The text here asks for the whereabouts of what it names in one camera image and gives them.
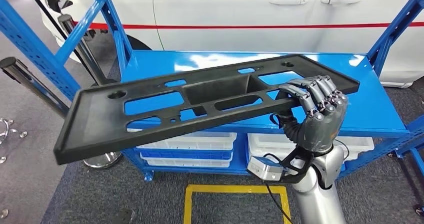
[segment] red stripe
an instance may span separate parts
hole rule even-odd
[[[256,26],[177,26],[177,25],[123,25],[124,29],[172,29],[172,30],[197,30],[197,29],[336,29],[336,28],[385,28],[390,23],[376,24],[340,24],[340,25],[256,25]],[[413,22],[410,27],[424,27],[424,22]],[[107,24],[92,23],[92,29],[107,29]]]

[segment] robotic hand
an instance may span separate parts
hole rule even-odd
[[[286,136],[312,153],[330,151],[346,114],[346,95],[336,89],[329,76],[293,79],[278,88],[280,92],[277,98],[290,94],[299,99],[306,114],[302,124],[298,123],[292,110],[275,114]]]

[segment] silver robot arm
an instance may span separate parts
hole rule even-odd
[[[340,131],[348,99],[328,76],[294,79],[278,88],[277,98],[290,94],[300,101],[306,114],[302,123],[298,123],[291,110],[275,113],[277,121],[271,118],[296,143],[296,148],[278,163],[265,157],[251,157],[247,169],[263,180],[292,184],[302,223],[344,224],[334,186],[344,151],[334,146],[333,141]]]

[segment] stanchion base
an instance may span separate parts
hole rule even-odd
[[[107,168],[114,165],[122,156],[120,151],[110,152],[84,160],[84,164],[95,169]]]

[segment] metal stanchion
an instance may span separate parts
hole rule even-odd
[[[37,79],[31,71],[17,58],[8,57],[0,61],[0,69],[5,74],[25,86],[42,99],[51,109],[62,118],[68,114],[69,107],[62,102],[47,86]],[[121,152],[111,152],[84,160],[84,163],[93,168],[105,168],[113,165],[121,156]]]
[[[38,80],[20,60],[15,57],[2,59],[0,68],[9,77],[37,95],[62,118],[66,117],[69,107]]]
[[[75,28],[75,21],[73,21],[70,15],[61,15],[57,19],[60,26],[69,36],[72,30]],[[90,48],[84,39],[81,39],[75,48],[76,52],[81,56],[82,61],[87,65],[88,71],[94,77],[98,85],[105,85],[116,82],[112,79],[107,79],[97,61],[95,60]],[[104,168],[112,165],[119,157],[121,152],[111,152],[105,155],[96,156],[93,158],[85,159],[84,163],[92,168]]]
[[[72,17],[70,15],[61,15],[57,20],[59,21],[60,26],[69,36],[69,34],[75,28],[75,22],[73,21]],[[81,56],[82,61],[87,65],[88,71],[94,77],[94,80],[98,83],[98,85],[105,85],[115,82],[114,80],[109,80],[106,78],[84,39],[80,40],[75,50]]]

